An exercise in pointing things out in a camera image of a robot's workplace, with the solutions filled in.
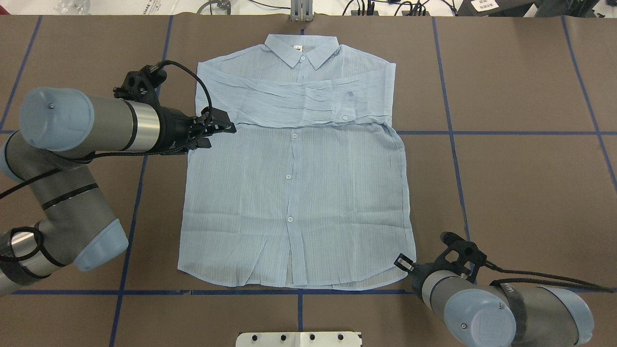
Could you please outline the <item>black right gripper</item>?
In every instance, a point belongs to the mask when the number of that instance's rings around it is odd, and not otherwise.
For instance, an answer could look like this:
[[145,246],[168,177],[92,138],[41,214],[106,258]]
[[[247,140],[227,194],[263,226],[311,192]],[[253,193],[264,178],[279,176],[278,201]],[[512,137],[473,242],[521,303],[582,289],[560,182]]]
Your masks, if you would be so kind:
[[412,289],[421,290],[426,279],[439,270],[451,270],[451,264],[447,261],[419,263],[404,254],[399,254],[394,261],[394,265],[400,270],[410,274]]

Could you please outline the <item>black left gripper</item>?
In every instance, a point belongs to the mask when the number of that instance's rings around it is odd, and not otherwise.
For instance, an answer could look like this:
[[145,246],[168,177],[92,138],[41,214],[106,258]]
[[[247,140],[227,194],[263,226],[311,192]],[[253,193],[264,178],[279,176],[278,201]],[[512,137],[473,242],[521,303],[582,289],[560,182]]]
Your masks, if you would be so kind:
[[176,108],[164,107],[163,155],[183,155],[200,148],[211,148],[208,136],[236,133],[228,113],[218,108],[203,108],[198,117],[188,117]]

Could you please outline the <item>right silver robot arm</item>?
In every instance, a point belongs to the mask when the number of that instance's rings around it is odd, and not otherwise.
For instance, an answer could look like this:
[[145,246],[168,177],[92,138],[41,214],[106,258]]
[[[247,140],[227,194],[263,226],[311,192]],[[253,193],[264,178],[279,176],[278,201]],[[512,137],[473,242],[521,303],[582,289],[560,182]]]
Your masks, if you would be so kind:
[[586,301],[554,286],[480,286],[460,271],[417,264],[400,254],[414,291],[451,335],[467,347],[575,347],[588,343],[595,321]]

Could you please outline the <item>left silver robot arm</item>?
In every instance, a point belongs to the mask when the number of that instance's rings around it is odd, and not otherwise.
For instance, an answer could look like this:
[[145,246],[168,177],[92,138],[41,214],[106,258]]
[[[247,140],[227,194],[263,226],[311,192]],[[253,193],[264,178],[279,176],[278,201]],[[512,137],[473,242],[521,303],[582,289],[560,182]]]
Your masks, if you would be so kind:
[[162,107],[154,93],[89,96],[39,87],[19,110],[20,128],[1,147],[1,171],[29,187],[45,218],[1,235],[1,294],[49,278],[68,265],[93,270],[128,248],[121,222],[88,164],[113,156],[183,155],[209,148],[208,136],[235,133],[226,112],[198,117]]

